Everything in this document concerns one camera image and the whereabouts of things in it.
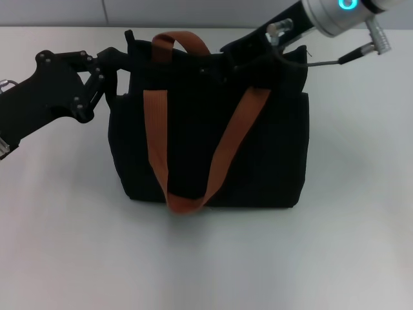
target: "orange strap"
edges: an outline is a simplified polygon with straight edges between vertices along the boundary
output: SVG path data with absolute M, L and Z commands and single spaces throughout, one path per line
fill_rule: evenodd
M 152 61 L 170 63 L 175 41 L 191 55 L 207 56 L 211 53 L 200 37 L 189 31 L 171 31 L 158 34 L 152 40 Z
M 182 36 L 175 36 L 175 32 L 169 32 L 167 36 L 169 37 L 171 34 L 173 34 L 173 39 L 179 41 L 186 50 L 197 50 L 201 46 L 197 40 L 182 40 Z M 164 38 L 163 35 L 158 35 L 156 38 Z M 160 57 L 161 53 L 155 52 L 152 55 L 156 55 L 154 58 L 158 61 L 166 60 Z M 193 200 L 176 196 L 168 191 L 168 91 L 145 90 L 143 92 L 149 162 L 163 190 L 166 203 L 172 211 L 181 214 L 198 211 L 221 188 L 241 142 L 255 123 L 269 95 L 269 89 L 254 87 L 247 89 L 212 157 L 205 195 Z

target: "white table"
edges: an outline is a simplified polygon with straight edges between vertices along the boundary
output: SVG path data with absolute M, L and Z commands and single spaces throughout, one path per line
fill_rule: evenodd
M 0 28 L 0 78 L 28 78 L 44 49 L 126 51 L 124 30 Z M 214 52 L 247 32 L 196 30 Z M 0 163 L 0 309 L 412 309 L 413 31 L 388 35 L 389 54 L 310 69 L 307 182 L 291 210 L 178 217 L 130 201 L 105 102 L 87 125 L 60 119 L 24 139 Z M 301 43 L 321 61 L 367 39 Z

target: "cable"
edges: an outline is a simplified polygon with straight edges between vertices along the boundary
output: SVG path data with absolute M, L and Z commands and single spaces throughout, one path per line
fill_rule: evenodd
M 339 61 L 320 61 L 318 63 L 296 63 L 295 61 L 289 61 L 285 59 L 278 51 L 278 49 L 274 46 L 273 47 L 274 55 L 277 60 L 281 63 L 284 63 L 288 66 L 298 67 L 298 68 L 310 68 L 310 67 L 320 67 L 320 66 L 329 66 L 329 65 L 338 65 Z

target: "metal connector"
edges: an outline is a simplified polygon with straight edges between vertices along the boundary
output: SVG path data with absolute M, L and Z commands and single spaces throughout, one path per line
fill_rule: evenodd
M 6 87 L 9 84 L 13 84 L 13 85 L 17 85 L 17 83 L 15 81 L 12 81 L 11 79 L 4 79 L 2 81 L 0 81 L 0 94 L 3 93 L 2 88 Z
M 270 43 L 273 47 L 278 46 L 279 37 L 285 32 L 291 31 L 294 28 L 294 23 L 290 18 L 278 21 L 277 23 L 267 26 L 267 34 L 270 36 Z
M 366 20 L 367 28 L 370 30 L 370 36 L 372 38 L 374 47 L 379 55 L 389 52 L 392 48 L 388 42 L 385 31 L 379 25 L 379 22 L 375 17 Z

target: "brown handle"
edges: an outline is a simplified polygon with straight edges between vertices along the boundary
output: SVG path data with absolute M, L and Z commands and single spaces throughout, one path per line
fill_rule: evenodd
M 152 61 L 169 63 L 172 61 L 172 50 L 177 41 L 188 54 L 196 56 L 210 55 L 210 51 L 200 37 L 189 31 L 171 31 L 158 34 L 152 40 Z
M 144 91 L 143 106 L 149 162 L 163 190 L 166 203 L 172 211 L 180 214 L 198 211 L 221 188 L 241 142 L 255 123 L 269 95 L 269 89 L 247 89 L 212 157 L 205 195 L 192 200 L 168 192 L 168 91 Z

